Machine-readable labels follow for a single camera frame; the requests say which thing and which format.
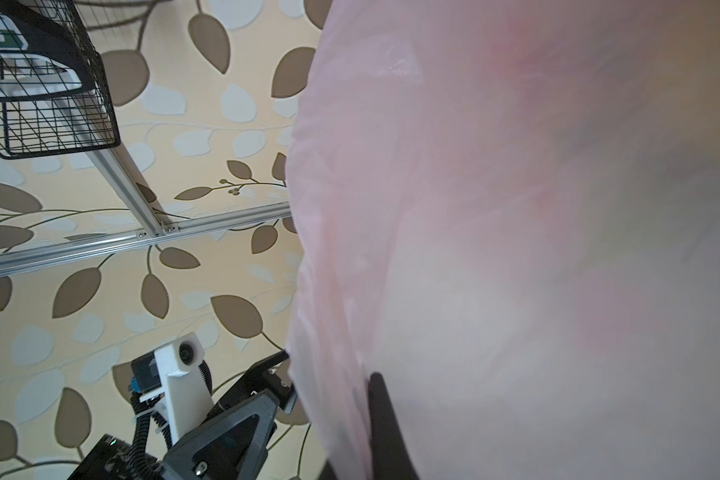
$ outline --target pink plastic bag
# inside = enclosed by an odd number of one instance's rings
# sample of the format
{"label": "pink plastic bag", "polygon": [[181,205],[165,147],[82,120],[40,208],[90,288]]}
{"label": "pink plastic bag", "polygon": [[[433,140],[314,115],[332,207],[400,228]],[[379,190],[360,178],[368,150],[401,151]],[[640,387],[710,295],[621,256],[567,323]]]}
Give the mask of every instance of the pink plastic bag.
{"label": "pink plastic bag", "polygon": [[720,0],[334,0],[288,350],[342,480],[720,479]]}

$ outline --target black cable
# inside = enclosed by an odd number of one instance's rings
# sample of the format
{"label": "black cable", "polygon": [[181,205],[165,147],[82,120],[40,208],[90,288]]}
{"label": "black cable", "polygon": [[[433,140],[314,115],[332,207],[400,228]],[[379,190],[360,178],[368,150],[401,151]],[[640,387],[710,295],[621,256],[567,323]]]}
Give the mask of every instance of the black cable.
{"label": "black cable", "polygon": [[152,418],[154,418],[157,426],[162,428],[163,440],[165,440],[166,448],[170,450],[170,448],[173,447],[173,440],[170,437],[170,425],[166,425],[168,421],[165,420],[163,416],[157,412],[152,412]]}
{"label": "black cable", "polygon": [[206,387],[208,387],[208,393],[213,393],[213,380],[211,379],[211,369],[208,367],[208,364],[205,360],[202,360],[202,363],[200,364],[200,374],[202,375],[203,381],[206,383]]}
{"label": "black cable", "polygon": [[134,409],[136,415],[136,428],[134,429],[134,441],[130,445],[130,455],[128,455],[128,472],[134,480],[162,480],[157,472],[154,472],[146,462],[146,438],[150,434],[150,417],[149,415],[139,415],[149,408],[153,408],[158,398],[154,398],[148,402],[140,402],[139,394],[134,392],[130,396],[130,406]]}

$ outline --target black wire basket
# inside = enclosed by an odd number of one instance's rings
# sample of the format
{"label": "black wire basket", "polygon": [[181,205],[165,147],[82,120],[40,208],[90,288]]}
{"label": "black wire basket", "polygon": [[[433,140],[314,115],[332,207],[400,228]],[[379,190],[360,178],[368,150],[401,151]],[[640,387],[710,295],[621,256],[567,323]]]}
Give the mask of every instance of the black wire basket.
{"label": "black wire basket", "polygon": [[0,157],[119,144],[104,64],[72,0],[0,0]]}

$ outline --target metal frame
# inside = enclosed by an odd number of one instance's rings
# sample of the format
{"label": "metal frame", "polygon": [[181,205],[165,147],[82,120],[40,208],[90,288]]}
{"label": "metal frame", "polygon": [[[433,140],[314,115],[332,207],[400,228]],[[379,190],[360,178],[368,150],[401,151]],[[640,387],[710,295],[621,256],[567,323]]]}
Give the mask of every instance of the metal frame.
{"label": "metal frame", "polygon": [[157,219],[152,207],[123,168],[114,150],[94,150],[86,152],[86,155],[96,165],[128,210],[136,217],[146,235],[150,237],[164,235],[166,231],[163,224]]}
{"label": "metal frame", "polygon": [[249,226],[290,216],[288,202],[257,206],[237,212],[218,214],[184,220],[169,225],[164,235],[149,236],[146,229],[134,230],[123,234],[97,236],[88,240],[78,240],[59,245],[42,246],[21,252],[0,255],[0,276],[22,274],[45,268],[84,260],[94,256],[115,254],[117,252],[144,248],[182,238],[209,234],[217,230],[227,230],[240,226]]}

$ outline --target black plastic part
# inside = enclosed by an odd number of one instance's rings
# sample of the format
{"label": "black plastic part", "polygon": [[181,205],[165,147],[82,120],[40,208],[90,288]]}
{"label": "black plastic part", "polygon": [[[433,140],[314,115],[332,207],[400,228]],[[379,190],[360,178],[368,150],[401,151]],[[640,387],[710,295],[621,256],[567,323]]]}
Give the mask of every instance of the black plastic part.
{"label": "black plastic part", "polygon": [[160,383],[160,374],[157,371],[154,351],[131,360],[130,369],[134,372],[139,392],[150,392],[162,385]]}
{"label": "black plastic part", "polygon": [[288,406],[288,400],[293,395],[295,389],[293,386],[285,386],[282,379],[270,373],[269,370],[280,363],[288,360],[288,352],[281,350],[280,352],[260,360],[242,374],[240,379],[226,391],[224,396],[213,406],[208,413],[208,419],[213,418],[222,412],[229,410],[246,400],[254,392],[263,392],[269,390],[277,399],[277,405],[280,408]]}
{"label": "black plastic part", "polygon": [[196,478],[195,465],[205,462],[208,469],[202,478],[254,480],[266,460],[277,409],[278,398],[265,390],[204,422],[166,453],[163,478]]}
{"label": "black plastic part", "polygon": [[[111,435],[101,440],[88,452],[82,463],[69,476],[69,480],[123,480],[130,479],[127,462],[130,445]],[[154,470],[157,458],[145,456],[146,464]]]}
{"label": "black plastic part", "polygon": [[[371,413],[373,480],[418,480],[400,433],[387,385],[378,372],[371,374],[368,381],[368,410]],[[336,480],[330,463],[326,462],[318,480]]]}

